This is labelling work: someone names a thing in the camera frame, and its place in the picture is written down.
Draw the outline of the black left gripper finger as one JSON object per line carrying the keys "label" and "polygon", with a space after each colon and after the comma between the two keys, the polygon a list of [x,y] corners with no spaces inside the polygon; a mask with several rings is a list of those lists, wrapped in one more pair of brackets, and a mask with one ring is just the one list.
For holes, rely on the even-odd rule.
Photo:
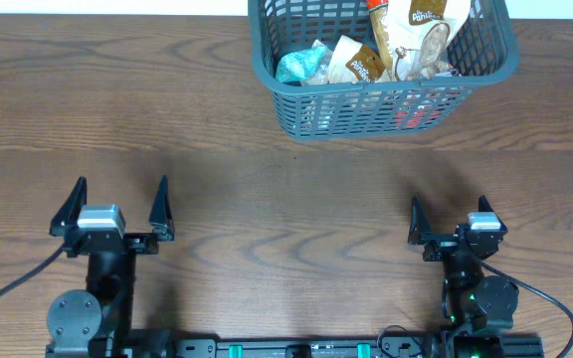
{"label": "black left gripper finger", "polygon": [[175,225],[171,213],[168,192],[168,178],[163,175],[156,192],[149,215],[152,233],[158,241],[171,242],[175,236]]}
{"label": "black left gripper finger", "polygon": [[71,194],[53,217],[49,234],[53,237],[64,237],[67,231],[77,225],[83,206],[87,203],[87,178],[81,176]]}

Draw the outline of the grey plastic lattice basket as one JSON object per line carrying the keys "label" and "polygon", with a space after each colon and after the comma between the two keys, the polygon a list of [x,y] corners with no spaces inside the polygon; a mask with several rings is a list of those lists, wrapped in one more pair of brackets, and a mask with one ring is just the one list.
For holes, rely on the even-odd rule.
{"label": "grey plastic lattice basket", "polygon": [[282,129],[296,139],[410,134],[437,126],[470,94],[507,80],[519,61],[502,0],[474,0],[447,47],[451,78],[303,87],[276,78],[280,59],[347,36],[374,47],[367,4],[360,0],[249,0],[253,69],[272,93]]}

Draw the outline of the beige PanBee snack bag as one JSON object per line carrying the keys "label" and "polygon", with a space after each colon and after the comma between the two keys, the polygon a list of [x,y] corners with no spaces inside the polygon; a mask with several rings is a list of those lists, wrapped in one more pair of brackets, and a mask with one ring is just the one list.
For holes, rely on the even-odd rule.
{"label": "beige PanBee snack bag", "polygon": [[390,76],[379,56],[370,47],[342,35],[329,63],[328,82],[384,83],[390,82]]}

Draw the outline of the beige cookie bag with barcode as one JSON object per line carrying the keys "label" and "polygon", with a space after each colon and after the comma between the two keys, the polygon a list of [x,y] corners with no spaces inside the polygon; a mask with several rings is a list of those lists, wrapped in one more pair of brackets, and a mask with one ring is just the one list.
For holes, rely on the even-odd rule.
{"label": "beige cookie bag with barcode", "polygon": [[446,49],[468,19],[470,0],[394,0],[384,25],[396,82],[429,80],[451,68]]}

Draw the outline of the teal snack packet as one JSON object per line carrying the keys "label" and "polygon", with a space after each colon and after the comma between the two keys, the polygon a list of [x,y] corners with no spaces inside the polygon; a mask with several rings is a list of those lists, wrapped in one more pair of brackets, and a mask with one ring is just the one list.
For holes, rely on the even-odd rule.
{"label": "teal snack packet", "polygon": [[286,54],[277,65],[276,79],[283,84],[310,79],[324,53],[322,48],[309,48]]}

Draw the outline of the orange cracker sleeve package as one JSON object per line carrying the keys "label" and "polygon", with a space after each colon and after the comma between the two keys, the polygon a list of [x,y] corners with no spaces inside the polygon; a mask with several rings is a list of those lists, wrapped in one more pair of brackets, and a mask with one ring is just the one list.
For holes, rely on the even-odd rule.
{"label": "orange cracker sleeve package", "polygon": [[387,70],[391,79],[393,74],[393,59],[390,47],[388,30],[388,0],[367,0],[367,8],[370,15],[371,25],[375,36],[375,41],[379,51],[379,57]]}

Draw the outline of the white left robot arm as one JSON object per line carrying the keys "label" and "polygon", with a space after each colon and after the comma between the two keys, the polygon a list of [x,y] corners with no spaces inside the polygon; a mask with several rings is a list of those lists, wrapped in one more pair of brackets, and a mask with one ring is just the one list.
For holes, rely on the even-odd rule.
{"label": "white left robot arm", "polygon": [[88,258],[86,287],[59,295],[48,311],[52,342],[48,357],[128,357],[136,258],[156,255],[169,229],[167,179],[160,182],[151,210],[153,230],[128,233],[116,204],[87,203],[87,178],[79,177],[51,221],[50,235],[63,240],[69,259]]}

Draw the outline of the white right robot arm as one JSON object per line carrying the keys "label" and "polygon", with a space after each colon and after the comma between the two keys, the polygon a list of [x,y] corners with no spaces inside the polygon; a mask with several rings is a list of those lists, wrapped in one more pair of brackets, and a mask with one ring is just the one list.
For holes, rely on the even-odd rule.
{"label": "white right robot arm", "polygon": [[170,340],[170,356],[180,358],[428,358],[505,357],[513,352],[505,332],[513,326],[519,288],[511,279],[482,269],[498,250],[508,229],[485,197],[451,234],[434,232],[418,198],[411,204],[408,242],[423,247],[426,262],[444,270],[442,311],[449,325],[435,332],[412,333],[400,325],[384,328],[374,339],[225,341]]}

